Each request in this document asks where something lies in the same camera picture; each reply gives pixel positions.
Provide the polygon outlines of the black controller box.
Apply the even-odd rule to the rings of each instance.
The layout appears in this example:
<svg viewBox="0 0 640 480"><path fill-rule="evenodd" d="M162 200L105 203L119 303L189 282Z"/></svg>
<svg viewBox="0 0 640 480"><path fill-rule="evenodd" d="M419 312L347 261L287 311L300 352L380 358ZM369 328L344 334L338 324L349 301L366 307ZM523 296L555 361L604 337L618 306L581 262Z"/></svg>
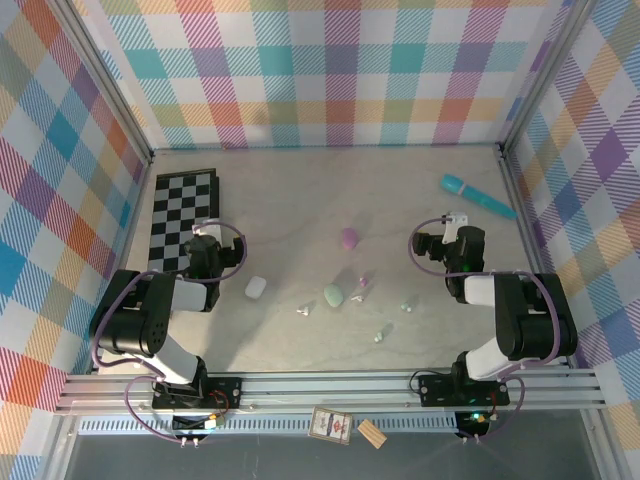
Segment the black controller box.
<svg viewBox="0 0 640 480"><path fill-rule="evenodd" d="M222 414L209 414L206 416L173 416L171 430L175 435L201 435L213 433L225 423Z"/></svg>
<svg viewBox="0 0 640 480"><path fill-rule="evenodd" d="M485 411L480 412L456 412L456 425L459 438L481 437L488 433L490 428L490 414Z"/></svg>

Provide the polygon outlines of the black white folding chessboard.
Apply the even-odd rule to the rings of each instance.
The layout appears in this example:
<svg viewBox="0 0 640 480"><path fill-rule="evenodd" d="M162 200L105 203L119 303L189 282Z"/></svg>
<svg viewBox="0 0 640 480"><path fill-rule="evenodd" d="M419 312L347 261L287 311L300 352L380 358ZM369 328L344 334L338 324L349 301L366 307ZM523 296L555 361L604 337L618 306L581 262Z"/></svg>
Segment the black white folding chessboard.
<svg viewBox="0 0 640 480"><path fill-rule="evenodd" d="M189 265L184 244L192 227L219 217L216 169L159 175L156 178L148 270L172 272Z"/></svg>

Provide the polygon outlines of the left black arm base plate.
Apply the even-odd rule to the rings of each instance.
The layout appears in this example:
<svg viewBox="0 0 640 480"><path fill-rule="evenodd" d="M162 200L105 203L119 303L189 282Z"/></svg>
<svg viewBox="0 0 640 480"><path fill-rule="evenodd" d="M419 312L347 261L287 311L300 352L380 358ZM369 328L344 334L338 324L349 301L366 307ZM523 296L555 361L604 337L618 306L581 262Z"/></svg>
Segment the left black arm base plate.
<svg viewBox="0 0 640 480"><path fill-rule="evenodd" d="M153 385L154 409L237 409L241 399L240 377L207 377L188 385Z"/></svg>

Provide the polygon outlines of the aluminium floor rail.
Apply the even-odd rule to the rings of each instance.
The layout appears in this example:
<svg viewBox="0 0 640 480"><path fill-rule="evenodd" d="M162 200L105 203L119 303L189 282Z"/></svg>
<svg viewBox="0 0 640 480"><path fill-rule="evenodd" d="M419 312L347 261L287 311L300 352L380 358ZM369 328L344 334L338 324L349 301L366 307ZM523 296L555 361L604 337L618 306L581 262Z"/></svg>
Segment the aluminium floor rail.
<svg viewBox="0 0 640 480"><path fill-rule="evenodd" d="M517 185L516 175L513 171L507 150L503 144L498 143L497 152L499 168L506 186L509 202L511 203L512 209L517 214L516 223L527 256L528 264L534 271L546 273L547 269L544 265L536 242L533 228L529 222L524 199Z"/></svg>
<svg viewBox="0 0 640 480"><path fill-rule="evenodd" d="M149 183L149 173L152 169L153 162L147 162L142 170L140 182L137 185L134 193L135 197L132 198L133 203L129 210L129 215L125 225L125 229L121 234L116 236L116 256L112 266L112 273L119 268L124 268L127 264L135 231L140 218L142 210L142 204L144 202L144 196Z"/></svg>

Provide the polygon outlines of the right aluminium corner post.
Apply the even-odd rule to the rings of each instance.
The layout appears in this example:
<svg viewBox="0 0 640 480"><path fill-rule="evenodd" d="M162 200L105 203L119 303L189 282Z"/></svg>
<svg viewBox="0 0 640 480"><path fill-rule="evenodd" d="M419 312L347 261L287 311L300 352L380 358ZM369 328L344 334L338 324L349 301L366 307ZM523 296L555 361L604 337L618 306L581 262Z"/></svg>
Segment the right aluminium corner post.
<svg viewBox="0 0 640 480"><path fill-rule="evenodd" d="M518 141L524 135L535 110L542 101L547 89L556 78L581 29L589 19L598 0L575 0L568 11L566 20L559 28L559 33L543 58L541 70L537 74L531 90L524 97L506 138L499 143L501 156L506 158L512 153Z"/></svg>

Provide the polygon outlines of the small wooden block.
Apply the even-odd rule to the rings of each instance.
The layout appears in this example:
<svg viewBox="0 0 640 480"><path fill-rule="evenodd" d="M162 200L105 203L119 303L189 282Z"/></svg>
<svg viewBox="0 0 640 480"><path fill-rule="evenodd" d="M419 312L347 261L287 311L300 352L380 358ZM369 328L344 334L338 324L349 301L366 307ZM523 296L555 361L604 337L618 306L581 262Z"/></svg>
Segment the small wooden block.
<svg viewBox="0 0 640 480"><path fill-rule="evenodd" d="M380 449L387 441L387 436L369 419L362 420L357 430L375 449Z"/></svg>

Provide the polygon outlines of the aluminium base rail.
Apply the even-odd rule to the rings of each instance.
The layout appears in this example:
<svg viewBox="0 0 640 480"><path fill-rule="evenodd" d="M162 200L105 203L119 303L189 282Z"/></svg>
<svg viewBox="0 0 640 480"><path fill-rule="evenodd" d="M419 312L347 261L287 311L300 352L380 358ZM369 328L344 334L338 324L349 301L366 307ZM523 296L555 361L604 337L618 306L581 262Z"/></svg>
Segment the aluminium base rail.
<svg viewBox="0 0 640 480"><path fill-rule="evenodd" d="M222 372L215 379L238 378L238 414L307 414L315 407L349 413L418 412L418 380L410 370L325 372ZM124 389L133 374L72 375L68 377L54 412L60 415L124 414ZM556 365L522 370L517 380L501 389L512 410L524 392L524 410L602 409L605 399L593 371Z"/></svg>

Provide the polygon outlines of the left black controller box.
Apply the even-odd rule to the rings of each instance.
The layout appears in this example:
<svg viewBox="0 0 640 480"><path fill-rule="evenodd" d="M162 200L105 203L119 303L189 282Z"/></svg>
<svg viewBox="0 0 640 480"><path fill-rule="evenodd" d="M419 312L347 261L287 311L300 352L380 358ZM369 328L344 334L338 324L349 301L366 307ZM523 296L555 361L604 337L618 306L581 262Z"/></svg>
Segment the left black controller box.
<svg viewBox="0 0 640 480"><path fill-rule="evenodd" d="M222 414L209 414L206 416L173 416L171 430L175 435L201 435L213 433L225 423Z"/></svg>

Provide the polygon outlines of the teal cylindrical tube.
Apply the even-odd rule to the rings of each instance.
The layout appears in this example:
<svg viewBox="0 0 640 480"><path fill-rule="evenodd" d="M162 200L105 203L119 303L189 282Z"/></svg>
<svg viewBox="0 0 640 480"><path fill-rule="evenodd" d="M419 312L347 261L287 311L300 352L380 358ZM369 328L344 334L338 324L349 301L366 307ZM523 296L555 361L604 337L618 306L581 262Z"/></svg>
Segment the teal cylindrical tube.
<svg viewBox="0 0 640 480"><path fill-rule="evenodd" d="M467 184L457 176L445 174L440 182L440 186L449 193L465 198L466 200L504 218L510 220L515 220L517 218L517 213L511 207Z"/></svg>

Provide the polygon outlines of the aluminium corner post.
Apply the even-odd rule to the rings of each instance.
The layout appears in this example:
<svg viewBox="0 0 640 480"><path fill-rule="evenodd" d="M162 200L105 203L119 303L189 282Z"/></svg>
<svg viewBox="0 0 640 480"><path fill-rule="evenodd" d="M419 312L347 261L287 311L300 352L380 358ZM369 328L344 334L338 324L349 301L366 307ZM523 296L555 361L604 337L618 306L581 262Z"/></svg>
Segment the aluminium corner post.
<svg viewBox="0 0 640 480"><path fill-rule="evenodd" d="M153 163L154 152L124 95L120 92L99 49L92 39L72 0L46 0L54 16L67 34L78 56L93 79L114 117L122 124L122 129L133 144L136 152L146 161Z"/></svg>
<svg viewBox="0 0 640 480"><path fill-rule="evenodd" d="M512 153L518 141L524 135L535 110L542 101L547 89L556 78L581 29L589 19L598 0L575 0L568 11L566 20L559 28L559 33L543 58L541 70L537 74L531 90L524 97L506 138L499 143L501 156L506 158Z"/></svg>

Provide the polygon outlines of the right black controller box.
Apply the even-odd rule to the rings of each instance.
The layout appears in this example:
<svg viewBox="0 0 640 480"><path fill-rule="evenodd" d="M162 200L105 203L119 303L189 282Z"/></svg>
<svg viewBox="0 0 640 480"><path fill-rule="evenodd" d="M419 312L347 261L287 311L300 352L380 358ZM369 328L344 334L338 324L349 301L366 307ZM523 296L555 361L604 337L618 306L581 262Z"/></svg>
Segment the right black controller box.
<svg viewBox="0 0 640 480"><path fill-rule="evenodd" d="M480 412L456 412L456 425L459 438L481 437L488 433L490 428L490 414L485 411Z"/></svg>

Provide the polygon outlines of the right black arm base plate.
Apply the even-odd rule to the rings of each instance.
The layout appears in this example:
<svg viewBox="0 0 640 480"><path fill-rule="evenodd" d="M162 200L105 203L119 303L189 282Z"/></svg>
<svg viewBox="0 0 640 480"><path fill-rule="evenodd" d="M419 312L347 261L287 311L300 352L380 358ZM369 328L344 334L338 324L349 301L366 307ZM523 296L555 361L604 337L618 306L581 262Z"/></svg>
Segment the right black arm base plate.
<svg viewBox="0 0 640 480"><path fill-rule="evenodd" d="M493 407L510 403L508 389L496 381L458 381L450 375L418 377L422 407Z"/></svg>

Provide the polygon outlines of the right aluminium floor rail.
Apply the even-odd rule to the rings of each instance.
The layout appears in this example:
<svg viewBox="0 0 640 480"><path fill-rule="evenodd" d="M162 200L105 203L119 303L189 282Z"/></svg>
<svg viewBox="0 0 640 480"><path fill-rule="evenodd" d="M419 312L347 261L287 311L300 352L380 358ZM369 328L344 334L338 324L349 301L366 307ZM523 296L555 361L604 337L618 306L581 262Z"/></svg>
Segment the right aluminium floor rail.
<svg viewBox="0 0 640 480"><path fill-rule="evenodd" d="M497 152L499 168L506 186L509 202L511 203L512 209L517 214L516 223L527 256L528 264L534 271L546 273L547 269L544 265L536 242L533 228L529 222L524 199L517 185L516 175L513 171L507 150L503 144L498 143Z"/></svg>

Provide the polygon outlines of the left aluminium floor rail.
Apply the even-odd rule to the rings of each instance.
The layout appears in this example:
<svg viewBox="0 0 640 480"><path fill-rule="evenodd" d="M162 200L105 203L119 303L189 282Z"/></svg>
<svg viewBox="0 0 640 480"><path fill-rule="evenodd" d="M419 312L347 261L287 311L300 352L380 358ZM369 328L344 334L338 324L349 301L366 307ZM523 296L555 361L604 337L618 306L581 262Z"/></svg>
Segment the left aluminium floor rail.
<svg viewBox="0 0 640 480"><path fill-rule="evenodd" d="M124 268L127 264L135 231L140 218L142 210L142 204L144 202L144 196L149 183L149 173L152 169L153 162L147 162L142 170L140 182L137 185L134 193L135 197L132 198L133 203L129 210L129 215L125 225L125 229L121 234L116 236L116 256L112 266L112 273L119 268Z"/></svg>

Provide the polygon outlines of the left aluminium corner post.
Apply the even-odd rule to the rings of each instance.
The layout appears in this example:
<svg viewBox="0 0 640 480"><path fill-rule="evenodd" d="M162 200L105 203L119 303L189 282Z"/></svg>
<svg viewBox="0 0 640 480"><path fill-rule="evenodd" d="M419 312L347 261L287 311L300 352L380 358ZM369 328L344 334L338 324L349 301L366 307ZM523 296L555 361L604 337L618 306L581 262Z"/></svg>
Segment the left aluminium corner post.
<svg viewBox="0 0 640 480"><path fill-rule="evenodd" d="M46 0L54 16L67 34L78 56L93 79L114 117L122 124L122 129L133 144L136 152L146 161L153 163L154 152L124 95L120 92L99 49L92 39L72 0Z"/></svg>

